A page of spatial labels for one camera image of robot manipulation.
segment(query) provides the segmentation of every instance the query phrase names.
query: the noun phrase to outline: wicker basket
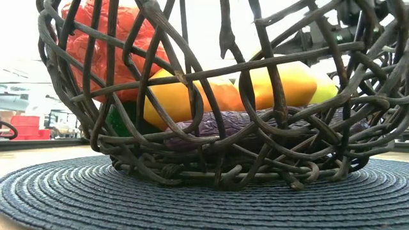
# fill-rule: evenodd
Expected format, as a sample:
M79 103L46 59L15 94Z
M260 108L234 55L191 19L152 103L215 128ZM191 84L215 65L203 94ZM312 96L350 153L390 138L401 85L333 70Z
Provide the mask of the wicker basket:
M40 12L38 28L40 31L39 51L46 65L52 84L59 99L78 117L84 134L90 139L93 150L110 155L112 165L117 170L127 170L156 181L163 185L181 185L186 183L213 185L219 189L239 190L249 183L266 181L285 181L292 189L299 190L307 183L317 180L337 181L345 179L349 173L363 168L370 156L390 151L394 140L409 125L409 52L407 51L408 18L401 0L389 1L394 9L395 20L380 36L375 12L365 0L356 0L362 10L355 42L338 45L330 33L330 24L323 16L338 7L344 1L332 0L318 7L313 0L301 0L298 3L261 18L258 0L249 1L254 14L259 42L262 50L251 61L246 62L231 30L230 7L228 0L220 0L222 25L220 30L220 49L222 53L230 50L238 63L234 66L203 71L194 53L187 43L187 22L185 0L180 0L183 36L170 25L169 17L174 0L168 0L161 11L155 0L135 0L141 10L135 19L131 33L126 41L115 39L118 0L109 3L107 34L98 27L98 10L94 11L91 27L74 22L76 7L80 1L73 1L66 20L56 9L60 1L37 0ZM95 1L95 8L100 1ZM291 25L288 30L272 42L268 39L266 27L281 20L285 15L308 7L308 13L302 20ZM147 51L132 46L144 19L157 26L156 33ZM327 44L326 48L308 50L285 56L274 57L273 51L278 44L295 32L316 22ZM95 40L107 42L107 80L89 74L91 59L84 63L67 54L66 42L70 34L82 31L94 38L88 49L92 52ZM173 52L169 37L183 51L186 59L184 73ZM162 42L170 63L155 56L159 42ZM148 80L145 72L136 71L135 64L129 58L126 66L132 72L135 82L114 85L115 48L123 49L124 57L131 53L146 58L148 66L155 63L172 73L173 77ZM341 54L351 56L348 66L344 66ZM333 55L340 88L336 97L320 104L304 108L286 106L277 65L292 61ZM378 66L375 59L382 61ZM88 88L80 90L73 78L71 66L87 72L84 78ZM254 90L251 87L249 70L268 67L274 89L274 108L263 115L254 108ZM245 110L251 119L240 132L226 136L222 116L209 87L207 78L241 72L240 96ZM203 117L203 101L197 95L193 80L200 80L212 106L218 126L218 137L200 137L197 126ZM89 82L96 82L101 89L91 92ZM155 100L148 86L182 82L188 87L194 119L192 125L183 130L174 125L167 114L161 117L173 126L174 131L142 135L139 125L131 123L116 92L122 89L139 88L138 98L149 96L159 111L162 106ZM98 109L92 102L96 96L105 96ZM105 122L108 110L115 106L120 113L131 137L118 137L110 125ZM137 108L137 121L143 117L143 105ZM334 121L334 115L341 113L342 119ZM354 124L365 121L367 128L352 130ZM238 143L248 136L261 140L258 152L241 147ZM164 139L177 137L197 144L192 151L175 152L163 145Z

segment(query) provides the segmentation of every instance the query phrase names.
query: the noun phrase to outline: plastic bag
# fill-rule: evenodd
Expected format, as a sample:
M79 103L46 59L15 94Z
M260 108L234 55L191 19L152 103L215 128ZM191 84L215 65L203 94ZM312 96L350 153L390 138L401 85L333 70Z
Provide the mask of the plastic bag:
M65 19L68 11L70 9L71 3L67 3L61 10L62 18ZM75 21L86 26L91 26L92 13L94 8L94 0L87 0L85 4L81 4L75 16ZM100 15L100 22L98 25L98 30L101 33L107 34L108 25L108 9L109 0L102 1L102 9ZM132 28L139 9L136 5L125 6L120 3L118 8L118 18L116 26L116 37L119 40L125 41ZM85 53L88 44L88 35L79 30L74 31L73 36L68 37L68 43L66 51L73 58L78 60L81 64L84 64ZM134 46L139 47L143 50L148 50L151 38L155 33L155 29L152 25L145 20L143 25L135 39ZM156 55L165 61L168 61L163 45L160 43ZM132 61L135 63L136 67L140 72L142 72L145 59L143 57L132 54ZM152 65L150 77L160 70L160 67L156 64ZM76 82L80 89L82 89L82 72L72 66L72 71ZM104 82L107 79L107 44L101 40L96 40L95 49L93 53L91 72L98 76ZM115 52L115 75L114 84L124 84L129 82L135 82L132 77L131 72L122 62L122 49L116 48ZM91 92L100 89L100 87L91 80ZM117 91L116 94L122 102L126 101L136 101L137 99L137 89L126 89ZM103 102L104 96L98 96L94 98L99 102Z

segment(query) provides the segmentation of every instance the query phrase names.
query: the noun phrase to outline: round placemat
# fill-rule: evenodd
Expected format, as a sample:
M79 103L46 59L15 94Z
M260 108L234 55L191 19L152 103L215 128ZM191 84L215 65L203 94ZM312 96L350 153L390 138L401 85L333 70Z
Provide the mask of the round placemat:
M341 182L295 192L162 187L107 156L27 167L0 180L0 213L35 229L409 229L409 163L370 160Z

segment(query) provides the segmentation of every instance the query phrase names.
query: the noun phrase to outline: red pepper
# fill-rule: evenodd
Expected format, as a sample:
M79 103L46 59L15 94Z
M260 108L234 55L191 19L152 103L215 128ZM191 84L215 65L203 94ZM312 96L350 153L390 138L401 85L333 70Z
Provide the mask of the red pepper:
M61 10L62 18L65 19L70 9L71 3L67 3ZM94 8L94 0L87 0L85 4L81 4L75 16L75 21L86 26L91 25L92 13ZM102 1L102 9L98 30L101 33L107 34L108 24L108 9L109 0ZM116 38L122 41L127 39L127 36L132 28L135 18L139 13L138 7L135 6L119 6L118 18L116 24ZM78 60L81 64L84 64L85 53L88 44L88 35L81 31L75 30L73 36L68 37L68 43L66 51L73 58ZM134 41L134 46L143 50L148 50L152 36L155 33L153 26L145 20L142 27ZM163 45L160 43L156 55L165 61L168 61ZM116 48L115 52L115 84L124 84L129 82L135 82L131 72L122 62L122 49ZM145 59L143 57L132 54L132 61L140 72L142 72ZM73 74L78 86L82 89L82 72L72 66ZM95 49L92 59L91 72L98 76L104 82L107 79L107 44L101 40L97 40L95 43ZM156 64L152 65L150 77L160 70L160 67ZM100 87L91 81L91 92L100 89ZM116 94L122 102L136 101L137 89L126 89L117 91ZM100 102L103 102L104 96L98 96L94 98Z

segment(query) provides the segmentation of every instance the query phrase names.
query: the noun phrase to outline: black object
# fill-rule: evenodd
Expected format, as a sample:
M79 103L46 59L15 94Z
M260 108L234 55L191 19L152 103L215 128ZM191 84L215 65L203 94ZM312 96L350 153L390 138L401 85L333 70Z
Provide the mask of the black object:
M374 9L378 21L382 21L392 10L388 6L389 0L365 0ZM360 8L355 0L344 0L337 8L337 18L347 26L357 26Z
M409 229L409 163L370 160L338 183L294 192L163 187L106 156L35 165L0 180L0 213L34 229Z
M405 142L409 140L409 130L405 130L400 136L399 136L399 141L400 142Z
M405 47L409 45L409 19L405 16L407 10L400 7L403 5L402 0L388 3L388 8L394 9L394 15L397 18L384 29L378 27L379 21L374 16L373 8L367 7L366 1L356 1L362 12L357 25L357 32L353 36L353 42L342 44L339 44L337 38L334 37L334 26L329 24L324 15L336 9L344 1L333 0L318 7L316 1L301 0L266 18L261 18L261 6L258 0L248 1L254 16L254 26L258 34L259 44L262 48L249 61L244 60L240 46L235 42L234 31L231 28L231 24L235 22L230 19L229 1L220 0L222 19L219 35L220 54L223 56L229 50L233 53L237 64L205 71L203 71L198 58L195 57L187 41L189 19L186 17L186 1L180 1L180 14L183 18L181 28L184 31L180 35L167 20L174 6L174 1L168 0L162 11L156 1L136 0L135 3L141 9L141 13L135 19L125 42L113 38L116 33L118 1L109 1L107 34L74 22L75 13L80 5L78 1L74 1L71 5L66 20L62 19L56 11L60 2L36 1L37 9L40 12L38 18L40 57L47 67L56 94L78 117L84 130L84 136L90 138L90 145L93 150L110 155L115 168L118 170L127 169L130 173L137 171L145 178L162 185L177 186L192 180L198 183L210 180L214 187L226 190L240 190L246 185L258 181L255 177L256 172L262 173L266 178L271 177L272 173L279 173L280 176L276 178L277 180L285 181L290 188L297 190L318 179L341 180L348 174L362 169L366 166L369 157L393 149L394 139L409 126L409 75L405 75L409 66L409 52L405 50ZM100 1L95 2L93 28L98 27L100 15L98 7L101 6ZM308 8L310 12L297 23L288 25L285 32L270 41L266 27L281 20L289 12L296 12L302 8ZM157 28L157 33L155 33L147 51L132 46L145 19ZM51 21L55 22L55 29L52 27ZM322 39L317 38L316 34L310 33L313 40L311 49L309 49L308 44L301 44L301 50L298 52L281 57L273 56L278 45L313 22L318 28L316 31L321 33ZM109 61L107 62L107 76L104 78L107 80L101 80L89 72L92 55L87 55L84 62L81 63L65 52L68 35L75 33L76 30L107 43L107 60ZM184 53L186 73L176 57L170 39L174 40ZM318 44L327 44L327 46L319 47L314 42L315 40L322 40ZM163 59L155 57L159 42L162 42L171 65ZM384 46L393 47L396 55L392 58L392 54L383 49ZM94 48L93 40L90 40L87 53L92 54ZM116 48L123 49L121 61L128 67L135 82L112 85L115 82L116 65L114 62L116 58L114 53ZM343 63L342 55L344 54L351 56L347 65ZM146 68L155 63L174 76L148 79L150 72L137 71L130 58L132 55L146 58L144 64ZM333 57L337 68L340 82L339 93L330 100L309 108L299 111L289 110L286 106L277 65L327 58L328 56ZM382 62L381 66L375 64L377 59ZM93 81L100 86L100 89L92 93L90 93L91 88L83 91L78 89L78 84L70 69L71 66L81 71L84 70L84 81L89 84L83 84L83 86L89 87ZM263 67L268 68L268 74L271 78L274 92L274 114L272 116L277 121L277 127L268 125L254 110L254 89L249 80L249 70ZM209 86L208 78L235 72L240 73L240 96L252 123L235 135L226 137L220 107L217 105ZM194 80L201 81L215 117L220 138L200 137L200 133L197 132L204 110L199 90L189 84ZM166 112L162 112L162 105L157 102L155 95L148 87L175 82L186 83L186 87L191 92L189 101L192 107L192 120L194 121L192 124L194 125L184 130L178 128ZM129 118L128 114L115 92L136 88L138 88L138 99L144 100L145 96L148 96L154 108L160 112L161 118L172 128L171 132L142 135L141 129L136 127L130 119L127 119ZM105 96L106 99L99 110L91 100L92 97L96 96ZM132 137L118 137L112 127L104 122L111 105L117 108L122 118L126 118L122 120L127 129L133 133ZM137 106L138 111L143 110L143 103L139 103ZM329 125L334 118L334 111L338 108L343 110L342 121ZM141 118L143 118L143 113L138 112L136 121L140 121ZM367 120L369 128L351 134L349 128L362 119ZM303 120L309 125L303 128L288 128L288 125ZM319 133L305 139L294 148L286 147L286 142L292 137L303 136L314 129L319 130ZM197 137L186 134L191 132L195 132ZM249 134L257 135L263 140L260 152L251 152L237 145ZM192 144L200 145L200 147L191 152L171 151L165 145L158 143L172 137L179 137ZM231 148L234 148L238 154L228 152ZM210 162L209 156L217 156L217 164ZM323 173L326 172L330 172L330 174L323 176ZM304 176L311 175L306 180L299 181L292 176L292 173Z
M12 125L12 124L10 124L10 123L7 123L7 122L5 122L5 121L0 121L0 128L3 128L2 126L5 126L6 128L9 128L12 132L13 132L13 134L11 134L11 135L8 135L8 134L6 134L6 135L0 135L0 138L5 138L5 139L9 139L9 140L12 140L12 139L15 139L18 135L19 135L19 131L17 131L17 129Z
M409 153L409 142L397 142L393 149L394 152Z
M61 148L89 145L89 141L84 138L67 138L45 141L1 141L0 154L2 151L33 150L40 148Z

